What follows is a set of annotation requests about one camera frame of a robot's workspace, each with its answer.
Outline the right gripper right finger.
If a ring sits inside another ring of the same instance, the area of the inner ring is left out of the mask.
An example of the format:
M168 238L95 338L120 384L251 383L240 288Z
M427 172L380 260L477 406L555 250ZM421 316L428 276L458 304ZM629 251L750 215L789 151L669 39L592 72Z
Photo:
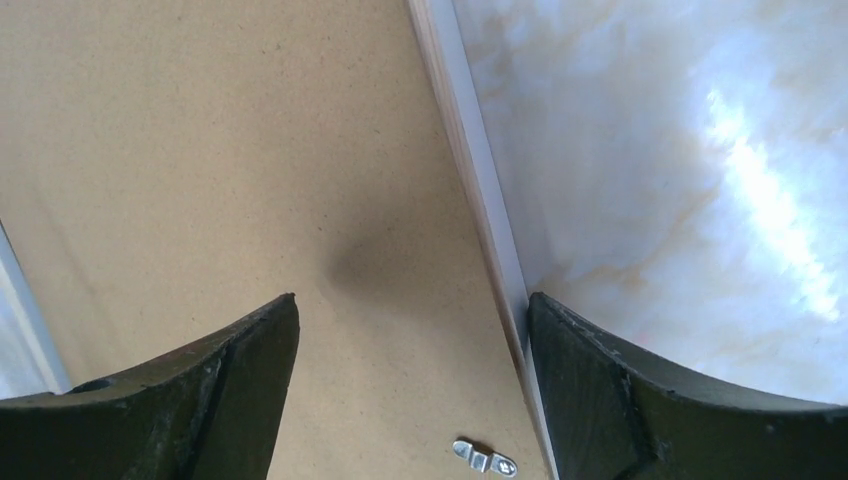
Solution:
M534 293L527 321L561 479L843 479L847 411L734 385Z

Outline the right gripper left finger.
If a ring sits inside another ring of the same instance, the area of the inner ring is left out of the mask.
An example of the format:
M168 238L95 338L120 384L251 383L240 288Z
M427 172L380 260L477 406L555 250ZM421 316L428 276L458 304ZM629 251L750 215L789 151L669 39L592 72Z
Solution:
M130 369L1 404L5 479L264 479L299 343L284 294Z

